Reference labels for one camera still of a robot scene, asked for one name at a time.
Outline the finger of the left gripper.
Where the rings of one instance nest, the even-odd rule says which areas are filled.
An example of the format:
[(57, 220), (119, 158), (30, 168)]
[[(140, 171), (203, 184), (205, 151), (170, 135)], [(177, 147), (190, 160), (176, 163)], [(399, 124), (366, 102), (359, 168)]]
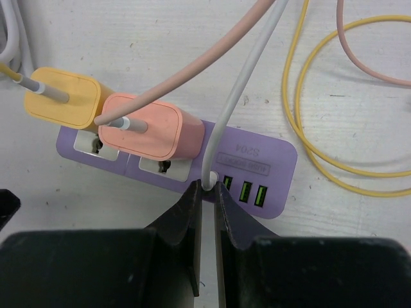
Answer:
[(8, 189), (0, 189), (0, 230), (20, 209), (21, 201)]

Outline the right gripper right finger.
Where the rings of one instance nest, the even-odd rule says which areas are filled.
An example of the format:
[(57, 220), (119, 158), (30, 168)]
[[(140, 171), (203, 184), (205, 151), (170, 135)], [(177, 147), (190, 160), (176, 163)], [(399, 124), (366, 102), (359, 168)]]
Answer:
[(409, 307), (410, 254), (380, 237), (281, 237), (214, 188), (220, 307)]

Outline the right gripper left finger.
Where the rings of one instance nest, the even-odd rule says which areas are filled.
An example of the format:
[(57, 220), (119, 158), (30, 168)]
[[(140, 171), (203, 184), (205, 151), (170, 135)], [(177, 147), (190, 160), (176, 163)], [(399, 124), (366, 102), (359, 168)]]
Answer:
[(202, 189), (145, 228), (19, 232), (1, 243), (2, 307), (192, 307)]

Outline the yellow charger plug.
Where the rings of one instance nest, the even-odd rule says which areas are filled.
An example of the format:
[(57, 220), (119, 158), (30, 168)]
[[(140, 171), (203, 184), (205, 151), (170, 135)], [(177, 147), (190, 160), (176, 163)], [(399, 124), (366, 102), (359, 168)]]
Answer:
[(52, 67), (38, 68), (31, 79), (40, 88), (26, 91), (24, 107), (29, 115), (68, 128), (98, 131), (94, 119), (113, 90), (91, 76)]

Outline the pink charger plug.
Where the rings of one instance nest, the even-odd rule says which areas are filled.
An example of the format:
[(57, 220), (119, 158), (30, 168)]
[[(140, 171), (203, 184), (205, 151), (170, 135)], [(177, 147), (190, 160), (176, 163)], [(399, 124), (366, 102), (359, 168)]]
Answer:
[(113, 112), (137, 96), (115, 92), (101, 107), (95, 117), (98, 135), (105, 146), (151, 160), (190, 160), (200, 153), (205, 135), (205, 125), (199, 118), (178, 106), (154, 101), (127, 115), (130, 121), (144, 121), (147, 130), (143, 133), (121, 130), (103, 125), (101, 118)]

